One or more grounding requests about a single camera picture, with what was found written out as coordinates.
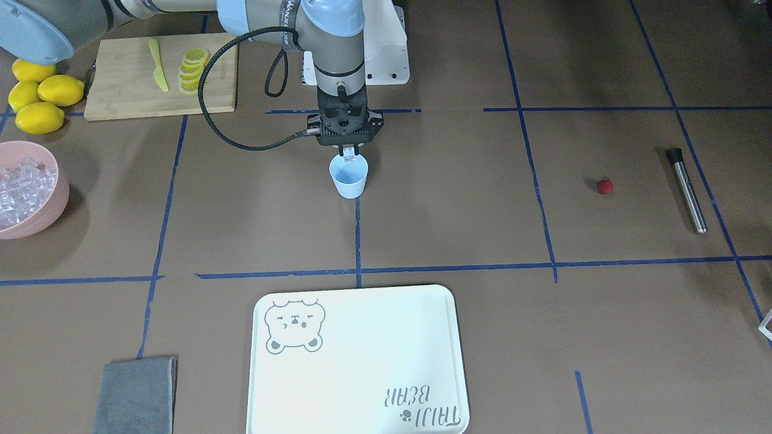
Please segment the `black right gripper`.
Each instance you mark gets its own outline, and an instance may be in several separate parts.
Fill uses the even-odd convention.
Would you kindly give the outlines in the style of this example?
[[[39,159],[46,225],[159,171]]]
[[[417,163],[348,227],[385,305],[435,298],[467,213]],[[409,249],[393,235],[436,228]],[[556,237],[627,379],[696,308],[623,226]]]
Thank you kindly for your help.
[[[323,90],[317,89],[317,104],[323,121],[363,118],[367,112],[368,101],[367,86],[362,86],[356,93],[344,96],[340,96],[337,92],[328,94]],[[344,145],[337,147],[337,153],[342,159],[347,157],[346,149],[347,147]],[[359,145],[350,146],[350,159],[356,160],[358,157]]]

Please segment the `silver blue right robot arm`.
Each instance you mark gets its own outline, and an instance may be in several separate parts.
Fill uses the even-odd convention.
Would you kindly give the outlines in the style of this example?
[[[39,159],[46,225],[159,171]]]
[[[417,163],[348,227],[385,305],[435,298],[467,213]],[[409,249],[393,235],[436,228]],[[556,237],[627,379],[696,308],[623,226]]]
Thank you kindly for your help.
[[[369,110],[361,1],[3,1],[2,47],[52,65],[122,31],[169,24],[162,35],[191,34],[208,17],[229,34],[215,58],[249,39],[283,53],[311,53],[318,113],[289,140],[313,137],[339,156],[357,156],[384,125],[383,116]]]

